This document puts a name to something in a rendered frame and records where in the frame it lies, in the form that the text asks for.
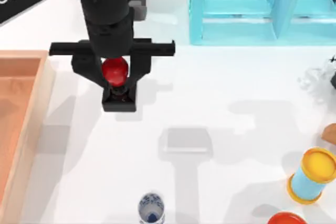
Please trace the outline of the red trophy with black base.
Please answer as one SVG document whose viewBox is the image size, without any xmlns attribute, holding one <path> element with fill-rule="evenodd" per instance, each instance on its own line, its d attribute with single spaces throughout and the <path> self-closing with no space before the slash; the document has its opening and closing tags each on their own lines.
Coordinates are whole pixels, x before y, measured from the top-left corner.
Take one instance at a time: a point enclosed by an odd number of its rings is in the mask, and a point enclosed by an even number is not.
<svg viewBox="0 0 336 224">
<path fill-rule="evenodd" d="M 129 66 L 123 57 L 106 59 L 102 63 L 102 74 L 111 86 L 104 90 L 102 106 L 105 112 L 135 112 L 137 85 L 124 86 L 129 73 Z"/>
</svg>

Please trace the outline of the salmon-coloured shallow box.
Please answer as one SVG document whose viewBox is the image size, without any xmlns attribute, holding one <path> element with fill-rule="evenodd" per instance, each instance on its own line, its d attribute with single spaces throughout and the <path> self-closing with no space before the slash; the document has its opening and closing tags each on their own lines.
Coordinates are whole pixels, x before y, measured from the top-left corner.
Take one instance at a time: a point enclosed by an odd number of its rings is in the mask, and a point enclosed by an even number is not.
<svg viewBox="0 0 336 224">
<path fill-rule="evenodd" d="M 0 50 L 0 224 L 19 224 L 55 71 L 46 50 Z"/>
</svg>

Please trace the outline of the light blue rack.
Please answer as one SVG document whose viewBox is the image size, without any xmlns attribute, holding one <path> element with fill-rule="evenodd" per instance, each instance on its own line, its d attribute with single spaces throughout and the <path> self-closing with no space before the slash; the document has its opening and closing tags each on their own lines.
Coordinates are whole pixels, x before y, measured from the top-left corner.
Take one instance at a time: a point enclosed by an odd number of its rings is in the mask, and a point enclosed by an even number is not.
<svg viewBox="0 0 336 224">
<path fill-rule="evenodd" d="M 194 45 L 336 46 L 336 0 L 188 0 Z"/>
</svg>

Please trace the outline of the white and blue cup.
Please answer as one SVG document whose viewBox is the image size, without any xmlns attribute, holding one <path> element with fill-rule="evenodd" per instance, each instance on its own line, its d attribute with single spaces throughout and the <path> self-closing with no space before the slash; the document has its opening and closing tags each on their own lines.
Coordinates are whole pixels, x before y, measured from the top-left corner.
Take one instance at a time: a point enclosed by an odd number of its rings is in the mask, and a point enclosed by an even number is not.
<svg viewBox="0 0 336 224">
<path fill-rule="evenodd" d="M 160 195 L 146 193 L 138 203 L 140 224 L 164 224 L 165 204 Z"/>
</svg>

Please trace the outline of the brown bread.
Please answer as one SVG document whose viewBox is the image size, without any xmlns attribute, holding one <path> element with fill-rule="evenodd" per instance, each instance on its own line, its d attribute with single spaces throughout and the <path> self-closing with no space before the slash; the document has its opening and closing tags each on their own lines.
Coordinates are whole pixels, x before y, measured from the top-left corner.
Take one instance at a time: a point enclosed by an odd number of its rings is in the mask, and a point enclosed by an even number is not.
<svg viewBox="0 0 336 224">
<path fill-rule="evenodd" d="M 322 132 L 321 138 L 336 146 L 336 123 L 327 125 Z"/>
</svg>

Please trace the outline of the blue can with yellow rims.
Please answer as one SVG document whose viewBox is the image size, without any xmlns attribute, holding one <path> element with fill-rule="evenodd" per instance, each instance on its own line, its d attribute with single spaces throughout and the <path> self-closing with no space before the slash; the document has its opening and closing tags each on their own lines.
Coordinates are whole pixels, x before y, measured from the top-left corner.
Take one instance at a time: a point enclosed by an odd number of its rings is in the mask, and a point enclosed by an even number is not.
<svg viewBox="0 0 336 224">
<path fill-rule="evenodd" d="M 335 179 L 336 156 L 327 149 L 313 147 L 304 153 L 299 168 L 288 179 L 287 192 L 294 201 L 309 205 Z"/>
</svg>

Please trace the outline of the red bowl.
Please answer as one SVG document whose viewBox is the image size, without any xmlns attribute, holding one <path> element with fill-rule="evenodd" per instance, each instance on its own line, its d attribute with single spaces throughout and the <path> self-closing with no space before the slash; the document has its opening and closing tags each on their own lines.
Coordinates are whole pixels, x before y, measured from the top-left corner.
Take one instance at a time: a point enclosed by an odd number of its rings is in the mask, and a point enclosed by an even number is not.
<svg viewBox="0 0 336 224">
<path fill-rule="evenodd" d="M 274 214 L 267 224 L 308 224 L 302 217 L 292 212 L 281 211 Z"/>
</svg>

